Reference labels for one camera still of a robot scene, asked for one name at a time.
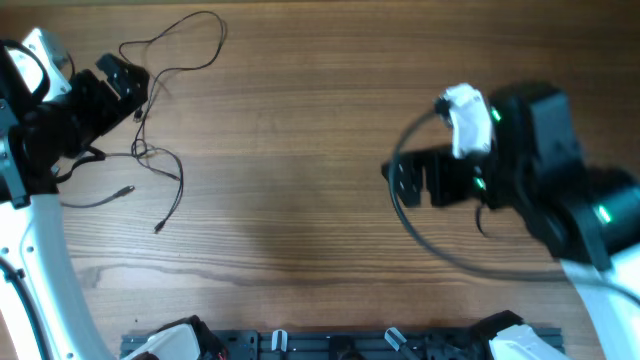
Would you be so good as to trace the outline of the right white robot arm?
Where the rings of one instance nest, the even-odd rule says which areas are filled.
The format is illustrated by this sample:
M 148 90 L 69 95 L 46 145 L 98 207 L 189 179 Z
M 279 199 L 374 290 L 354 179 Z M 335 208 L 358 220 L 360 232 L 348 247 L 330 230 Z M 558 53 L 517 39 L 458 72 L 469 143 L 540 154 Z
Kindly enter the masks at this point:
M 452 131 L 444 146 L 406 151 L 424 122 Z M 483 268 L 451 254 L 467 274 L 501 281 L 567 282 L 578 292 L 605 356 L 639 355 L 639 182 L 621 168 L 590 167 L 567 95 L 521 82 L 484 96 L 462 83 L 412 122 L 381 168 L 400 220 L 428 193 L 442 208 L 477 199 L 511 208 L 561 265 L 557 271 Z

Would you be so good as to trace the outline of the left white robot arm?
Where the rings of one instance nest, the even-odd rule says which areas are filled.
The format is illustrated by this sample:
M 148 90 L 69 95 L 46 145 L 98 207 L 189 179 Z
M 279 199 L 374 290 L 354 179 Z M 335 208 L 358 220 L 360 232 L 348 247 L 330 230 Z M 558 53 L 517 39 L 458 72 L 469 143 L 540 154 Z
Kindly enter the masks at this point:
M 44 66 L 25 45 L 2 41 L 1 316 L 21 359 L 111 359 L 68 254 L 52 168 L 146 103 L 149 75 L 105 54 L 96 63 L 105 80 L 83 70 L 48 99 L 50 76 L 29 89 L 11 50 Z

